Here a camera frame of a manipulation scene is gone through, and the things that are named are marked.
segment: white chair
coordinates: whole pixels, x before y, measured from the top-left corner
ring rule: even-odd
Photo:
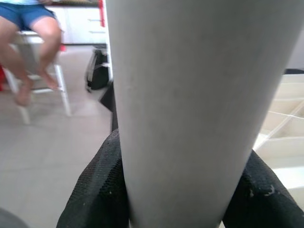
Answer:
[[[26,70],[29,74],[29,77],[32,79],[37,79],[36,69],[38,65],[38,58],[37,55],[34,54],[32,44],[41,44],[43,40],[39,37],[39,35],[33,31],[22,31],[18,32],[16,39],[13,42],[13,46],[16,46],[18,51],[21,53],[22,56],[26,56],[25,64]],[[55,75],[57,81],[59,83],[59,91],[61,93],[63,105],[65,108],[65,112],[67,116],[71,116],[71,109],[69,105],[68,95],[67,95],[67,88],[63,76],[63,72],[61,69],[60,64],[57,61],[53,62],[53,66],[55,69]],[[4,69],[7,81],[13,93],[17,93],[19,86],[16,78],[14,75],[7,69]],[[48,93],[53,92],[53,90],[49,88],[36,88],[32,89],[32,93],[40,94],[40,93]],[[27,108],[20,107],[19,110],[22,115],[23,122],[25,124],[30,124],[30,117]]]

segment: person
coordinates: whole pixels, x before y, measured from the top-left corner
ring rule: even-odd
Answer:
[[[59,24],[44,6],[50,3],[51,0],[0,0],[0,64],[22,81],[15,97],[15,102],[21,106],[30,103],[33,81],[27,75],[22,57],[10,46],[18,30],[29,28],[44,40],[39,53],[38,74],[49,88],[58,88],[57,81],[46,71],[61,45]]]

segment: leg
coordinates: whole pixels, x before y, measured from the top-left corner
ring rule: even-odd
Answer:
[[[48,73],[48,65],[54,61],[61,44],[61,29],[53,17],[41,17],[30,25],[37,32],[44,43],[40,49],[40,64],[38,72],[51,89],[57,89],[58,83]]]
[[[0,63],[3,64],[14,76],[18,77],[23,85],[16,94],[16,103],[27,106],[30,101],[30,90],[33,82],[28,78],[21,56],[10,46],[18,26],[0,16]]]

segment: white cabinet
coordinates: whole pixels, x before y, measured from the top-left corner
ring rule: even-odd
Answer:
[[[101,27],[99,8],[48,7],[63,30],[65,44],[105,43],[106,29]]]

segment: chair leg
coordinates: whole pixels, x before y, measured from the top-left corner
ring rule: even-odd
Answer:
[[[61,66],[59,64],[55,63],[54,67],[55,67],[55,72],[56,72],[56,76],[58,79],[58,83],[60,86],[60,93],[61,93],[63,105],[66,110],[66,115],[71,116],[72,114],[71,114],[70,103],[69,103],[68,95],[67,95],[67,87],[66,87],[66,83],[65,83],[65,79],[64,79],[64,76],[62,73]]]
[[[12,92],[14,94],[16,94],[18,92],[19,88],[18,88],[18,83],[16,82],[16,79],[15,79],[15,76],[7,69],[4,69],[4,71],[5,71],[5,76],[8,80],[10,89],[12,90]],[[23,123],[30,124],[29,112],[28,112],[27,108],[18,106],[18,109],[20,110],[20,113],[21,113],[21,116],[23,119]]]

